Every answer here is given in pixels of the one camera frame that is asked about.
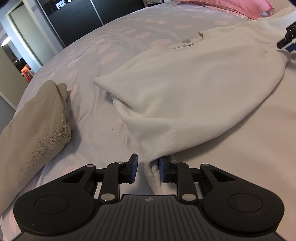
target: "bed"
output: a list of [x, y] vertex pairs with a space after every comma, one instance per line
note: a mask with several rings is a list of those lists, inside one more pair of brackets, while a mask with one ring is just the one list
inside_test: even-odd
[[[132, 153], [139, 155], [136, 182], [132, 185], [122, 184], [120, 191], [125, 194], [152, 195], [153, 191], [144, 175], [142, 150], [118, 116], [111, 95], [96, 87], [93, 84], [94, 78], [111, 73], [149, 48], [176, 44], [196, 37], [199, 31], [243, 21], [249, 20], [202, 6], [168, 2], [116, 19], [64, 49], [36, 73], [20, 101], [17, 112], [35, 96], [45, 81], [52, 79], [56, 83], [66, 83], [74, 125], [72, 139], [19, 195], [86, 164], [105, 168], [112, 162], [127, 161]], [[287, 78], [291, 80], [291, 76], [291, 73], [288, 73]], [[296, 154], [292, 145], [295, 142], [293, 135], [296, 136], [296, 133], [295, 130], [287, 131], [287, 125], [296, 124], [296, 115], [293, 119], [296, 112], [294, 113], [295, 109], [291, 105], [289, 108], [292, 110], [281, 108], [286, 102], [295, 101], [292, 98], [292, 90], [296, 90], [296, 85], [291, 81], [286, 81], [285, 84], [282, 81], [278, 88], [289, 91], [283, 97], [283, 94], [276, 95], [276, 90], [268, 99], [271, 101], [266, 101], [267, 104], [264, 103], [260, 107], [266, 108], [263, 114], [258, 116], [260, 111], [257, 110], [221, 137], [177, 153], [175, 158], [188, 162], [191, 167], [208, 162], [274, 191], [286, 206], [286, 214], [278, 231], [287, 240], [296, 240], [296, 232], [292, 231], [293, 225], [291, 226], [296, 222], [296, 209], [293, 209], [296, 182], [288, 183], [291, 180], [296, 181], [291, 176], [294, 175], [292, 172], [296, 170], [296, 166], [290, 161], [293, 154]], [[273, 134], [277, 136], [281, 131], [283, 134], [277, 136], [274, 142], [264, 145], [262, 143], [265, 143], [266, 138], [263, 136], [266, 132], [261, 127], [265, 126], [264, 118], [272, 117], [269, 108], [279, 108], [282, 116], [290, 115], [290, 118], [283, 120], [279, 117], [278, 122], [270, 124], [269, 128], [273, 128], [273, 131], [269, 138], [273, 139]], [[282, 128], [274, 129], [277, 125], [282, 125]], [[254, 138], [257, 142], [250, 145]], [[284, 144], [288, 140], [289, 144], [285, 149]], [[269, 153], [270, 147], [273, 147], [273, 151]], [[277, 147], [280, 151], [287, 151], [286, 155], [278, 156]], [[270, 165], [266, 162], [268, 158], [272, 160]], [[275, 160], [282, 160], [282, 163], [275, 163]], [[174, 189], [168, 187], [166, 192], [174, 192]], [[13, 205], [14, 202], [0, 220], [4, 241], [10, 241], [20, 233], [13, 216]]]

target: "ribbed grip surface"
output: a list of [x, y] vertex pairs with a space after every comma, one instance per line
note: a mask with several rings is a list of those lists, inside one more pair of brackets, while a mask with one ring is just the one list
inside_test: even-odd
[[212, 227], [193, 205], [175, 196], [124, 195], [116, 204], [101, 206], [82, 228], [56, 237], [21, 234], [17, 241], [283, 241], [276, 233], [237, 237]]

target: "white wall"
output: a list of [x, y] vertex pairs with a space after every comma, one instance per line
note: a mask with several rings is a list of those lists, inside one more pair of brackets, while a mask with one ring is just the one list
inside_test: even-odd
[[13, 42], [9, 41], [8, 46], [10, 47], [11, 51], [14, 53], [14, 55], [18, 58], [21, 59], [22, 55], [19, 53], [17, 48], [14, 46]]
[[17, 70], [4, 50], [0, 47], [0, 96], [16, 109], [28, 86], [28, 82]]
[[12, 120], [15, 114], [14, 109], [12, 109], [9, 104], [0, 96], [0, 133], [3, 131], [4, 127]]

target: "ceiling light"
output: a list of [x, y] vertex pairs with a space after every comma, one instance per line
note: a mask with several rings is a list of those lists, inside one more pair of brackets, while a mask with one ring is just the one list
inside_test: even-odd
[[3, 47], [5, 44], [7, 44], [11, 40], [11, 37], [7, 37], [1, 44], [1, 47]]

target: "logo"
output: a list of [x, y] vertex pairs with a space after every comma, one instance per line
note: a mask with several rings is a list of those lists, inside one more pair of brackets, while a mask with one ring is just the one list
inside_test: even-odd
[[146, 200], [147, 202], [151, 202], [151, 201], [153, 201], [154, 199], [151, 198], [151, 197], [148, 197], [148, 198], [145, 198], [145, 200]]

